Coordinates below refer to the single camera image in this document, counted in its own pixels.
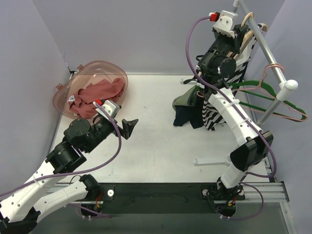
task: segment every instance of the green hanger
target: green hanger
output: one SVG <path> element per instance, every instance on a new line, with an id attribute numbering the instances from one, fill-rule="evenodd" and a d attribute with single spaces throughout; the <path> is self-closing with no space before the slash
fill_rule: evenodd
<path id="1" fill-rule="evenodd" d="M 229 86 L 232 86 L 233 88 L 240 87 L 240 86 L 247 86 L 247 85 L 248 86 L 258 86 L 259 83 L 260 83 L 260 81 L 258 81 L 258 80 L 248 80 L 248 81 L 243 81 L 243 82 L 240 82 L 240 83 L 229 83 Z M 261 88 L 266 90 L 273 97 L 276 97 L 276 93 L 275 93 L 274 89 L 269 84 L 267 84 L 265 82 L 262 82 L 261 83 Z M 242 92 L 250 94 L 250 95 L 254 95 L 254 96 L 257 96 L 257 97 L 260 97 L 260 98 L 264 98 L 264 99 L 267 99 L 267 100 L 274 101 L 273 98 L 266 97 L 266 96 L 263 96 L 263 95 L 260 95 L 260 94 L 256 94 L 256 93 L 253 93 L 253 92 L 250 92 L 250 91 L 247 91 L 247 90 L 242 90 Z M 291 102 L 289 102 L 287 100 L 283 101 L 283 103 L 289 105 L 293 109 L 295 109 L 295 110 L 297 110 L 297 111 L 299 111 L 299 112 L 301 112 L 303 114 L 306 114 L 306 112 L 304 110 L 296 107 L 294 104 L 292 104 Z M 255 105 L 251 105 L 249 103 L 240 102 L 239 104 L 247 106 L 247 107 L 250 107 L 250 108 L 253 108 L 253 109 L 256 109 L 256 110 L 259 110 L 259 111 L 263 111 L 263 112 L 266 111 L 266 109 L 263 109 L 261 107 L 255 106 Z M 280 114 L 280 113 L 277 113 L 277 112 L 273 112 L 273 114 L 281 116 L 281 117 L 290 117 L 290 116 L 286 116 L 286 115 L 283 115 L 283 114 Z M 305 119 L 306 119 L 306 117 L 304 115 L 301 115 L 301 120 L 305 120 Z"/>

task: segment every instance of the white table surface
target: white table surface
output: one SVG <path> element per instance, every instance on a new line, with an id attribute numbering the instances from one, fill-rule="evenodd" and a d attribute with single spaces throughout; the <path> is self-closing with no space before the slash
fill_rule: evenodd
<path id="1" fill-rule="evenodd" d="M 130 75 L 129 87 L 116 120 L 138 118 L 132 136 L 122 140 L 117 158 L 91 174 L 104 182 L 216 182 L 226 171 L 225 165 L 195 166 L 197 157 L 224 157 L 233 151 L 237 142 L 225 124 L 217 131 L 204 127 L 193 129 L 190 123 L 174 127 L 174 98 L 184 94 L 190 85 L 181 85 L 186 76 Z M 62 141 L 63 132 L 72 119 L 61 117 L 54 146 Z M 86 170 L 107 161 L 117 149 L 118 138 L 111 134 L 90 154 L 76 171 Z M 252 172 L 267 175 L 263 162 Z M 61 180 L 68 183 L 72 176 Z M 268 182 L 266 178 L 247 176 L 246 182 Z"/>

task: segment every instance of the laundry basket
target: laundry basket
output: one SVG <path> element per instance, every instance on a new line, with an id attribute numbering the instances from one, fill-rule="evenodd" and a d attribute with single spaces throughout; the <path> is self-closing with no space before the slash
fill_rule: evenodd
<path id="1" fill-rule="evenodd" d="M 81 116 L 70 110 L 70 101 L 74 94 L 88 85 L 95 85 L 104 79 L 113 83 L 115 79 L 121 79 L 124 83 L 123 92 L 117 97 L 117 104 L 121 105 L 126 96 L 128 77 L 118 66 L 106 61 L 92 61 L 85 66 L 80 65 L 79 71 L 65 84 L 59 84 L 58 91 L 53 96 L 53 106 L 56 110 L 69 118 L 80 118 Z"/>

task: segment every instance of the red garment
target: red garment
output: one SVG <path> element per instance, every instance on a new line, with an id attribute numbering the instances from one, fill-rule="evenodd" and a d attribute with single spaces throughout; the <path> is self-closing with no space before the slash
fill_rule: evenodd
<path id="1" fill-rule="evenodd" d="M 103 79 L 96 84 L 89 84 L 85 89 L 79 89 L 69 101 L 69 109 L 82 118 L 91 118 L 96 115 L 96 107 L 93 102 L 96 99 L 107 99 L 111 101 L 118 101 L 123 93 L 124 83 L 122 79 L 116 78 L 113 83 Z"/>

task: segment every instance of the black and white striped garment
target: black and white striped garment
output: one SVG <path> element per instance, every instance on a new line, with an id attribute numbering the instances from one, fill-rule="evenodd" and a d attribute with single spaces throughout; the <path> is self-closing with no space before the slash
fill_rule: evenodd
<path id="1" fill-rule="evenodd" d="M 263 24 L 258 24 L 258 27 L 260 28 L 260 31 L 262 32 Z M 251 54 L 257 42 L 257 39 L 255 38 L 255 36 L 253 36 L 252 40 L 253 40 L 253 45 L 251 49 Z M 234 77 L 229 78 L 225 81 L 228 83 L 240 83 L 244 81 L 244 76 L 245 76 L 250 59 L 251 59 L 251 55 L 242 65 L 236 68 Z M 223 119 L 222 115 L 220 115 L 219 112 L 216 110 L 216 108 L 213 107 L 207 100 L 204 100 L 202 115 L 203 115 L 204 125 L 209 131 L 215 131 L 215 126 L 217 124 L 225 123 L 225 120 Z"/>

